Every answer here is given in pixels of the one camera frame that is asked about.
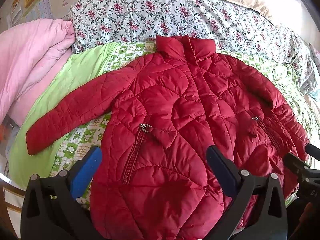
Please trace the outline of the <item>red quilted puffer jacket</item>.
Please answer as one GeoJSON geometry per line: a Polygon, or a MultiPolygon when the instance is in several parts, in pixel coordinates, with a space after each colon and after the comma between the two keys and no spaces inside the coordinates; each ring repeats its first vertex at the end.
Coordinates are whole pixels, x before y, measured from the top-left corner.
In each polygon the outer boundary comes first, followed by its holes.
{"type": "Polygon", "coordinates": [[[230,204],[206,162],[216,146],[255,176],[297,178],[283,164],[306,159],[308,138],[273,83],[213,40],[156,37],[156,52],[65,96],[26,133],[35,155],[110,113],[91,183],[93,225],[109,239],[202,239],[230,204]]]}

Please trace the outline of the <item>beige satin pillow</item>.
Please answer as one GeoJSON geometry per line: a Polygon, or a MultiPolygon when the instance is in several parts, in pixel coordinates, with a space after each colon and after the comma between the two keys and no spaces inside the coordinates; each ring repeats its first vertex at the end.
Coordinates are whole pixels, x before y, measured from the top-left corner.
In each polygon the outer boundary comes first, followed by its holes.
{"type": "Polygon", "coordinates": [[[287,27],[319,50],[319,28],[303,0],[224,0],[253,9],[276,27],[287,27]]]}

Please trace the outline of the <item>green patterned bed sheet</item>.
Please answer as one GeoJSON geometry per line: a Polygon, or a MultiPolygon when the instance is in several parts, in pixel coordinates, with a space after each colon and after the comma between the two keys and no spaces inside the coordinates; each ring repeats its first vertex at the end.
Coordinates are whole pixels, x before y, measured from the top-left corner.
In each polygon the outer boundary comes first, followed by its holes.
{"type": "MultiPolygon", "coordinates": [[[[29,111],[9,151],[9,175],[25,189],[29,178],[36,173],[41,177],[55,176],[60,170],[70,169],[92,146],[99,146],[110,120],[103,114],[87,124],[72,130],[46,148],[38,157],[27,153],[25,135],[31,125],[54,108],[67,94],[89,80],[127,65],[134,59],[155,52],[154,42],[108,43],[73,54],[38,97],[29,111]]],[[[296,119],[307,132],[310,142],[319,146],[319,111],[314,102],[307,102],[296,86],[296,73],[290,64],[239,52],[217,50],[250,65],[267,77],[283,94],[296,119]]]]}

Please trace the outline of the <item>pink folded blanket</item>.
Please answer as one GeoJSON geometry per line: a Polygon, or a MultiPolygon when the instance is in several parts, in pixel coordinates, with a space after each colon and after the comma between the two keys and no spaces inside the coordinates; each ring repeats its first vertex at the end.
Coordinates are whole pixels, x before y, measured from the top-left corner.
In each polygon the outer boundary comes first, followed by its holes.
{"type": "Polygon", "coordinates": [[[71,21],[39,19],[1,33],[1,119],[21,126],[71,55],[71,21]]]}

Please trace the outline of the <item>floral white quilt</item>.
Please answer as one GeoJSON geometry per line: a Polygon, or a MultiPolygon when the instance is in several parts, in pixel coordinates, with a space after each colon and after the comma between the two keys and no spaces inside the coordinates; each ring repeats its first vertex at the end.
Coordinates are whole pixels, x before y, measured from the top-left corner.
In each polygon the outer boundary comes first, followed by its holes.
{"type": "Polygon", "coordinates": [[[156,36],[208,38],[217,48],[291,64],[304,94],[319,99],[319,72],[293,31],[257,12],[222,0],[78,0],[70,9],[74,51],[156,36]]]}

